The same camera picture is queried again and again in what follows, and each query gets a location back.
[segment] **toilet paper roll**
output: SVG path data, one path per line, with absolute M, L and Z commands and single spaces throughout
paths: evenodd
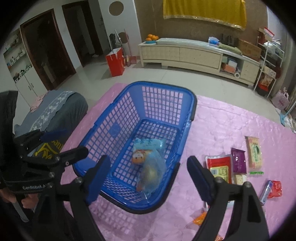
M 239 78 L 240 77 L 240 73 L 238 71 L 236 71 L 234 74 L 233 74 L 236 78 Z

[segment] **yellow curtain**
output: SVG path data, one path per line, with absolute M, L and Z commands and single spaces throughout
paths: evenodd
M 205 20 L 244 30 L 244 0 L 163 0 L 163 17 Z

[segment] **doorway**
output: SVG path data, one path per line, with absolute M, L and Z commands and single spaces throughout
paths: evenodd
M 27 53 L 48 90 L 76 73 L 57 27 L 54 10 L 48 10 L 20 26 Z
M 103 54 L 88 1 L 62 5 L 66 24 L 81 62 L 84 67 L 92 57 Z

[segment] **pink quilted mat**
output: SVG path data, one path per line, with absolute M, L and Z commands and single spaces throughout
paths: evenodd
M 66 142 L 62 151 L 77 147 L 94 122 L 125 87 L 117 83 L 87 113 Z M 156 211 L 135 215 L 127 213 L 101 196 L 90 205 L 94 220 L 106 240 L 182 240 L 190 241 L 198 226 L 192 224 L 203 207 L 203 201 L 187 172 L 186 160 L 195 155 L 200 162 L 205 156 L 230 154 L 231 147 L 247 151 L 245 136 L 260 139 L 264 175 L 248 177 L 257 194 L 266 180 L 281 181 L 283 196 L 269 199 L 264 208 L 270 234 L 281 225 L 295 199 L 296 135 L 290 129 L 262 116 L 211 98 L 197 96 L 195 119 L 181 158 L 181 166 L 166 202 Z M 76 175 L 67 167 L 62 184 Z M 225 236 L 231 210 L 227 210 L 219 234 Z

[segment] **human hand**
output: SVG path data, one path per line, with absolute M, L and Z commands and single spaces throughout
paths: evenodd
M 17 202 L 15 195 L 8 188 L 3 188 L 0 190 L 0 197 L 3 199 L 4 202 Z
M 22 199 L 22 206 L 24 208 L 33 209 L 36 207 L 37 203 L 39 201 L 38 194 L 28 194 L 28 196 L 24 199 Z

